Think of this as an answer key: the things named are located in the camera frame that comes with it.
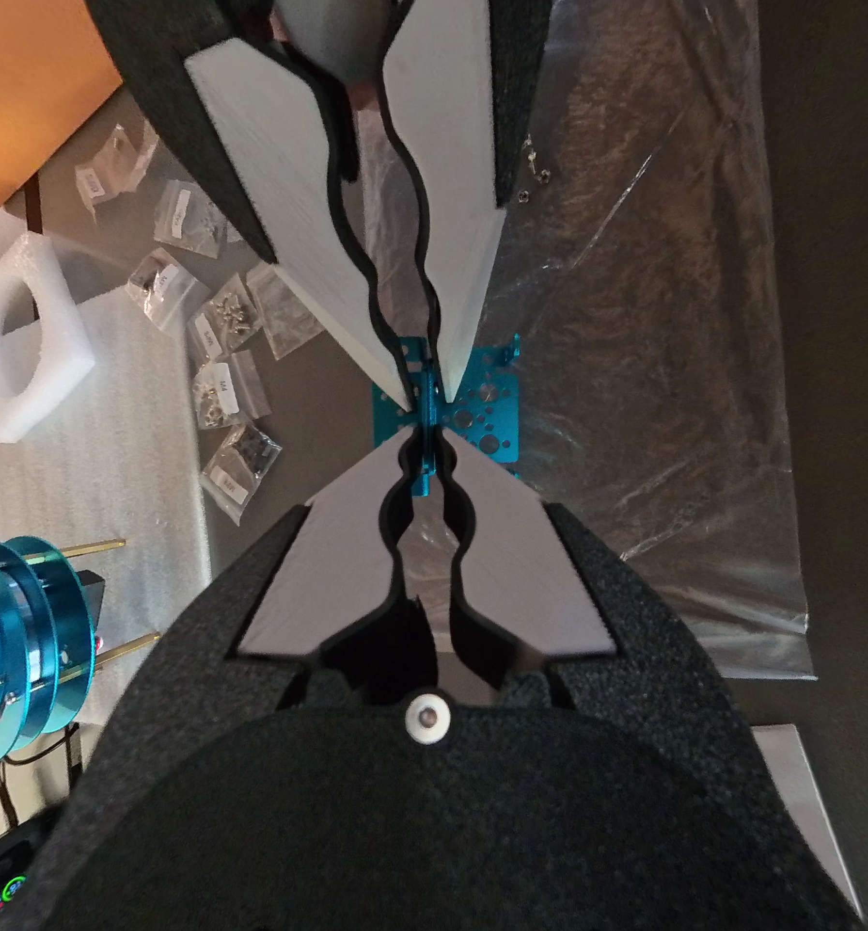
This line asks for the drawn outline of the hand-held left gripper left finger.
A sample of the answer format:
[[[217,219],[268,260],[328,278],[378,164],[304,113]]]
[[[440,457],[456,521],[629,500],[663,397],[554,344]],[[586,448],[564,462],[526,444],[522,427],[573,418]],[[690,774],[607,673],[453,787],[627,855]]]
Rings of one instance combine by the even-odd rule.
[[[315,495],[236,646],[339,672],[371,704],[436,688],[436,646],[398,544],[414,519],[424,433],[404,427]]]

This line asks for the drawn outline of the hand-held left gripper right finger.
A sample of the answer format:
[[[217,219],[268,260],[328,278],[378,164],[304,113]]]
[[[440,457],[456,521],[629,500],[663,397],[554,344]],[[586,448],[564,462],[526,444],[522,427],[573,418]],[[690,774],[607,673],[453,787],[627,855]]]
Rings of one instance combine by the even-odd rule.
[[[558,661],[612,658],[614,636],[542,498],[451,429],[442,431],[454,653],[500,690]]]

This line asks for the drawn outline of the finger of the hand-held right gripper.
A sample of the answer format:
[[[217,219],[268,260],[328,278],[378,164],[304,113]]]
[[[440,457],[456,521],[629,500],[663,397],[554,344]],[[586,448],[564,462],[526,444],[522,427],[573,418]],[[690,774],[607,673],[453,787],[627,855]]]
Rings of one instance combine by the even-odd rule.
[[[275,44],[228,38],[184,61],[274,254],[277,274],[404,411],[414,391],[378,277],[345,210],[344,144],[325,80]]]
[[[506,212],[499,207],[486,1],[407,2],[381,81],[394,141],[420,185],[420,267],[436,300],[445,399],[460,392]]]

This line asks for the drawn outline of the dark desk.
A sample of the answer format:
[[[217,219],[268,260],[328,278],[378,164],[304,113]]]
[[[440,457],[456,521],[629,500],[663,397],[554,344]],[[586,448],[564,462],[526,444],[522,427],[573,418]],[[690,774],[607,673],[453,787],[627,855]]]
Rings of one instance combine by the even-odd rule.
[[[816,681],[731,682],[803,738],[868,923],[868,2],[757,2],[801,576]]]

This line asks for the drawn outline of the scattered loose metal fasteners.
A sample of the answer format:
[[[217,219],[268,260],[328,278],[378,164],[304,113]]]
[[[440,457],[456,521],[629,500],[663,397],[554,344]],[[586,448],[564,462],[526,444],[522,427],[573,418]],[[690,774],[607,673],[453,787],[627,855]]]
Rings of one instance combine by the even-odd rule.
[[[521,154],[528,169],[528,178],[518,191],[517,200],[519,204],[524,205],[530,203],[532,199],[532,188],[546,186],[552,178],[552,173],[537,163],[538,155],[534,147],[533,135],[529,132],[522,143]]]

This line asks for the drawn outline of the orange cardboard box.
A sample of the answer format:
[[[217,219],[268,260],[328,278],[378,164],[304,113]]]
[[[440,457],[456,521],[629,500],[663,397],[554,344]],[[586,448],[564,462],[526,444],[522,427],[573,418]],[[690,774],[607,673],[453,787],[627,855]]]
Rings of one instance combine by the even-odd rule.
[[[0,1],[0,207],[121,84],[84,1]]]

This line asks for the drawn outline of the pile of small screw bags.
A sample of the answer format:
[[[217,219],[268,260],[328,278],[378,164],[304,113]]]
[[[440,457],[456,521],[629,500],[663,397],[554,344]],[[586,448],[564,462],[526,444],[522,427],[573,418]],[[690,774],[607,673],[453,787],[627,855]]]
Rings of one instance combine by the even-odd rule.
[[[256,423],[271,408],[246,344],[262,332],[276,359],[323,327],[277,275],[259,262],[211,292],[172,249],[217,259],[239,232],[194,181],[167,180],[154,214],[155,248],[129,274],[125,293],[163,333],[185,338],[195,423],[225,438],[200,473],[218,508],[240,524],[281,446]]]

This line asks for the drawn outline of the white foam sheet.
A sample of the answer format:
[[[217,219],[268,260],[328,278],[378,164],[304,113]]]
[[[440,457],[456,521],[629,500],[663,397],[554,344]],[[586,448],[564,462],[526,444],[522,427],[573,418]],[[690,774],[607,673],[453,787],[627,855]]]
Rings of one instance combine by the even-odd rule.
[[[95,366],[19,442],[0,443],[0,541],[123,539],[102,576],[104,652],[163,633],[211,580],[184,340],[120,287],[80,303]]]

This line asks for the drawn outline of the large clear plastic bag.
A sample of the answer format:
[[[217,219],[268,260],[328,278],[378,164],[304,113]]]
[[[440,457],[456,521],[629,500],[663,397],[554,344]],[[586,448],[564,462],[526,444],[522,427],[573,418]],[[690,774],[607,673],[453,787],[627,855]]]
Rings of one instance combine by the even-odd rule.
[[[760,90],[757,2],[555,2],[476,344],[521,479],[723,675],[812,681]]]

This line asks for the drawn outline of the assembly instruction booklet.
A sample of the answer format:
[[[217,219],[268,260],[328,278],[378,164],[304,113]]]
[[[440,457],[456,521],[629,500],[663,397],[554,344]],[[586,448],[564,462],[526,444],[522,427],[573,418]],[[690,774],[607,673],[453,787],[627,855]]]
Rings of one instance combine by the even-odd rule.
[[[798,728],[794,724],[753,726],[751,733],[789,816],[825,872],[863,918]]]

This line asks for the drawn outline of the black power bank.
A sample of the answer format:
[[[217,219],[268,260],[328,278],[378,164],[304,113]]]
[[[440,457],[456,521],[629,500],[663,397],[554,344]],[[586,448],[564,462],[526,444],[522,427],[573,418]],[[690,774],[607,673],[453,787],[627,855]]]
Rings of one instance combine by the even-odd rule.
[[[47,809],[0,837],[0,911],[26,882],[32,862],[53,831],[62,809]]]

